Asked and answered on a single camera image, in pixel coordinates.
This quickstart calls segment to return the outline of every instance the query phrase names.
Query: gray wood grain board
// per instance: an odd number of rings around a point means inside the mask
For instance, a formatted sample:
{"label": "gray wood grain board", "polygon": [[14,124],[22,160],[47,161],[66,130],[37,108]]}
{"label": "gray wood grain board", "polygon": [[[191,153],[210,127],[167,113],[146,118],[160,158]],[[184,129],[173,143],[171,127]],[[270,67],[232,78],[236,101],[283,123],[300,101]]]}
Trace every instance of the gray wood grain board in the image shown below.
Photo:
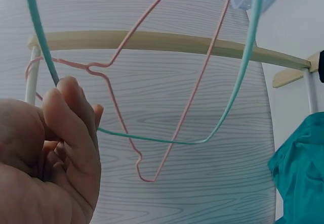
{"label": "gray wood grain board", "polygon": [[[153,0],[38,0],[46,32],[130,29]],[[225,0],[163,0],[140,30],[211,37]],[[246,12],[229,8],[219,38],[245,42]],[[33,29],[25,0],[0,0],[2,98],[23,100],[26,42]],[[108,61],[112,50],[57,51],[53,56],[82,63]],[[170,139],[200,72],[203,55],[123,51],[110,68],[130,133]],[[227,102],[240,60],[212,57],[178,139],[205,138]],[[101,126],[122,132],[105,82],[58,65],[74,75],[90,102],[105,107]],[[42,63],[38,90],[53,87]],[[127,139],[98,133],[102,160],[100,198],[93,224],[101,223],[272,223],[275,188],[267,168],[274,144],[262,67],[251,62],[234,106],[212,140],[176,145],[156,183],[135,172],[137,155]],[[167,144],[135,141],[142,174],[152,178]]]}

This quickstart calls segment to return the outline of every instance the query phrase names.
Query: white metal pole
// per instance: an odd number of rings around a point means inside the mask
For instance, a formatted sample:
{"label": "white metal pole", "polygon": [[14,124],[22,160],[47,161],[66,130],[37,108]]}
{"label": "white metal pole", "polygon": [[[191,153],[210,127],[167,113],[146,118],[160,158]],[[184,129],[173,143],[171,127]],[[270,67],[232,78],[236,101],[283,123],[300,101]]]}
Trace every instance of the white metal pole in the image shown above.
{"label": "white metal pole", "polygon": [[314,93],[313,81],[308,68],[303,69],[303,74],[304,74],[304,80],[305,80],[306,91],[308,96],[309,111],[310,114],[313,114],[317,112],[317,102]]}
{"label": "white metal pole", "polygon": [[[41,56],[41,50],[39,49],[38,46],[34,46],[31,51],[30,59],[33,60],[39,56]],[[28,78],[27,78],[25,101],[32,105],[35,105],[38,69],[39,69],[39,61],[35,62],[30,67]]]}

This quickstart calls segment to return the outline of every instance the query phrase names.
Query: wooden bar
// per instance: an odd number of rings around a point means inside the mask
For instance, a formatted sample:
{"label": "wooden bar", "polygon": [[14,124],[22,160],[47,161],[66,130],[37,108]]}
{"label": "wooden bar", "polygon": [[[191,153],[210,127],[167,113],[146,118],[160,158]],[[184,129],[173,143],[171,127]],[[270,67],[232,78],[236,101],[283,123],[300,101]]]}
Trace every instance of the wooden bar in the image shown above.
{"label": "wooden bar", "polygon": [[[318,71],[318,60],[319,60],[319,52],[312,55],[307,59],[310,61],[311,67],[309,68],[310,72],[317,72]],[[285,69],[278,72],[272,80],[272,87],[279,88],[284,85],[287,85],[291,82],[294,82],[300,78],[303,78],[303,72],[296,69]]]}
{"label": "wooden bar", "polygon": [[[87,49],[116,49],[127,31],[69,31],[47,33],[46,38],[50,50],[87,50]],[[211,39],[183,34],[158,33],[137,31],[126,44],[125,49],[172,51],[193,54],[206,54]],[[38,45],[34,35],[28,42],[30,49]],[[217,40],[212,55],[240,59],[244,44],[225,40]],[[283,53],[254,47],[252,61],[284,66],[301,70],[309,68],[310,62]]]}

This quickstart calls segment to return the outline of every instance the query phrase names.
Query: drying rack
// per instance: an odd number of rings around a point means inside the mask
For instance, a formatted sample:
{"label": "drying rack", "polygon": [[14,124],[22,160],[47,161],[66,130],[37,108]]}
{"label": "drying rack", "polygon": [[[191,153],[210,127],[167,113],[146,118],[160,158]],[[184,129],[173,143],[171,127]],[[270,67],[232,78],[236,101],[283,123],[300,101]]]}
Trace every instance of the drying rack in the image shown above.
{"label": "drying rack", "polygon": [[[127,33],[128,31],[117,30],[52,32],[46,34],[46,39],[51,51],[117,49]],[[137,31],[124,49],[206,54],[210,42],[211,38],[206,37]],[[41,55],[36,35],[29,40],[28,47],[32,50],[31,60]],[[240,59],[244,47],[245,44],[242,43],[217,40],[212,55]],[[304,77],[310,113],[317,111],[310,73],[318,70],[319,53],[305,60],[254,46],[250,60],[287,67],[274,76],[272,82],[274,88],[282,87]],[[38,69],[39,61],[33,63],[27,78],[25,101],[33,105],[36,98]]]}

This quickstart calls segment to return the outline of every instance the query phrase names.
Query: teal garment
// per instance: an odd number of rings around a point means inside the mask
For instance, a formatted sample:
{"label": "teal garment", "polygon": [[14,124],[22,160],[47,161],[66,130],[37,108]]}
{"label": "teal garment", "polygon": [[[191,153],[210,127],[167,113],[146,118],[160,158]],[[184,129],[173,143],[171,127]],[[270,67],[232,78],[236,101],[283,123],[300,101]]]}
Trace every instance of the teal garment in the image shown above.
{"label": "teal garment", "polygon": [[324,112],[308,116],[268,166],[283,198],[276,224],[324,223]]}

